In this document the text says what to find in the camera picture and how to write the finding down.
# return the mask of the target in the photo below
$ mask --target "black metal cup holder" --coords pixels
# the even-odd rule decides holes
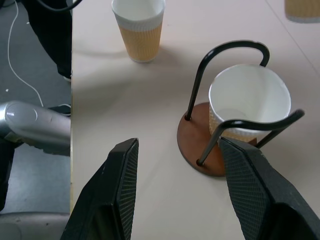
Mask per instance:
[[[213,48],[211,51],[209,51],[204,58],[202,59],[193,84],[193,89],[191,93],[191,98],[189,101],[188,110],[186,112],[186,115],[184,116],[184,119],[186,121],[191,120],[191,114],[193,111],[193,108],[195,106],[198,90],[200,87],[200,83],[203,77],[203,74],[205,72],[205,69],[208,65],[208,63],[219,53],[232,48],[253,48],[257,49],[262,52],[263,59],[260,63],[260,66],[265,67],[270,59],[270,52],[268,48],[257,41],[251,41],[251,40],[236,40],[236,41],[230,41],[223,43],[215,48]],[[267,144],[270,140],[272,140],[274,137],[276,137],[278,134],[280,134],[283,130],[285,130],[287,127],[289,127],[291,124],[299,120],[305,115],[305,112],[301,109],[297,109],[295,112],[291,113],[288,117],[277,121],[277,122],[253,122],[253,121],[247,121],[242,119],[232,119],[232,120],[226,120],[218,125],[218,127],[214,130],[208,145],[204,149],[201,157],[196,161],[196,164],[198,166],[203,166],[205,163],[206,158],[208,157],[211,150],[214,148],[216,143],[218,142],[221,134],[226,129],[232,129],[232,128],[240,128],[240,129],[248,129],[248,130],[257,130],[257,131],[271,131],[267,136],[265,136],[260,142],[258,142],[255,147],[261,148],[265,144]]]

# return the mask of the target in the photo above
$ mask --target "floor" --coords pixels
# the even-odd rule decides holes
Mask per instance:
[[[56,65],[40,45],[21,3],[18,8],[10,40],[13,69],[38,90],[45,107],[69,104],[70,83],[58,74]],[[19,100],[40,105],[37,94],[12,73],[8,64],[8,35],[16,12],[15,5],[0,9],[0,103]],[[15,151],[6,206],[1,214],[29,211],[70,211],[70,158],[23,144]]]

